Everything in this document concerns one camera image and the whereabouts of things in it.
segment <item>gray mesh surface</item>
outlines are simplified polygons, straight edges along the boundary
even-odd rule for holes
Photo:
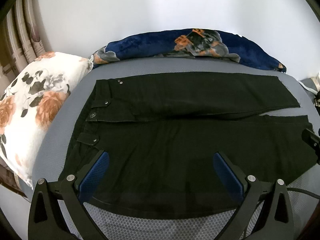
[[[89,97],[97,79],[121,78],[134,75],[212,71],[225,73],[248,73],[256,75],[278,76],[279,80],[288,88],[298,100],[301,108],[282,109],[268,114],[277,116],[308,115],[314,131],[320,128],[320,117],[310,98],[300,84],[291,76],[275,71],[263,71],[249,68],[237,63],[217,59],[191,59],[191,58],[142,58],[115,62],[102,65],[89,73],[72,92],[62,106],[50,126],[38,152],[33,169],[33,183],[39,178],[56,181],[61,173],[68,143],[84,103]],[[300,187],[316,194],[320,194],[320,166],[314,166],[300,178],[290,184],[291,187]],[[292,203],[295,236],[301,232],[317,201],[307,195],[290,193]],[[70,231],[81,237],[76,230],[66,206],[60,201],[62,213]],[[203,218],[185,220],[146,220],[112,214],[105,210],[85,203],[85,207],[93,220],[110,240],[114,239],[213,239],[231,217],[233,211],[220,213]],[[260,207],[253,215],[248,226],[251,232],[260,212]]]

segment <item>blue gripper pad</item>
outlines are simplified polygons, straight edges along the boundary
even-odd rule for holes
[[[78,199],[81,204],[92,197],[108,167],[109,154],[103,152],[79,185]]]
[[[238,204],[242,203],[244,199],[243,185],[219,153],[213,155],[213,167],[230,197]]]

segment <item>silver screw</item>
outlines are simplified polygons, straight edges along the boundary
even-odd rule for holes
[[[283,181],[282,179],[278,179],[277,182],[278,182],[278,184],[280,184],[280,185],[283,185],[283,184],[284,184],[284,181]]]
[[[73,174],[70,174],[67,176],[67,181],[73,181],[75,179],[75,176]]]
[[[253,175],[249,175],[249,176],[248,176],[248,180],[253,182],[253,181],[256,180],[256,177],[253,176]]]
[[[42,183],[44,183],[44,178],[38,179],[38,184],[41,185]]]

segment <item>white floral pillow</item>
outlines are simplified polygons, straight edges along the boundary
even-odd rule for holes
[[[30,187],[47,129],[92,59],[46,52],[30,63],[0,98],[0,157]]]

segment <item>curtain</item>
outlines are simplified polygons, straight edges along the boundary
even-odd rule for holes
[[[29,63],[44,53],[32,0],[16,0],[0,24],[0,94]]]

